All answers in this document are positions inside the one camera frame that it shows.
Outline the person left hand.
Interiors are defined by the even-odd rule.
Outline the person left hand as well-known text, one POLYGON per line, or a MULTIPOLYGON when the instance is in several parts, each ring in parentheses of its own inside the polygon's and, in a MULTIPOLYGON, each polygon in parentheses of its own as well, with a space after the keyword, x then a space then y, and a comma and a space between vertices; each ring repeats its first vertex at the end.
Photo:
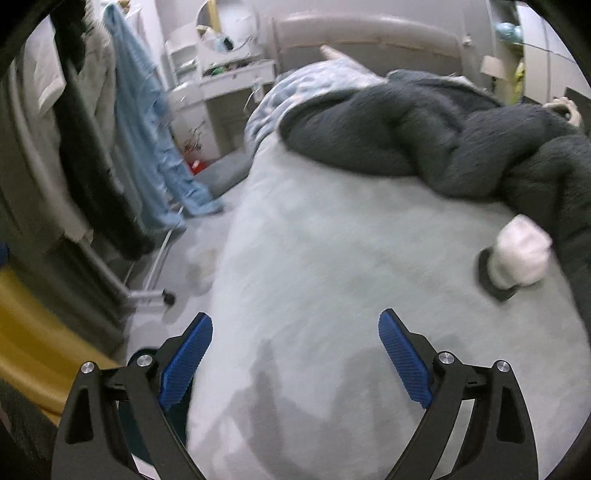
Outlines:
POLYGON ((551 102, 544 104, 543 107, 560 115, 569 124, 575 127, 580 127, 582 124, 582 116, 578 107, 575 102, 568 97, 554 98, 551 102))

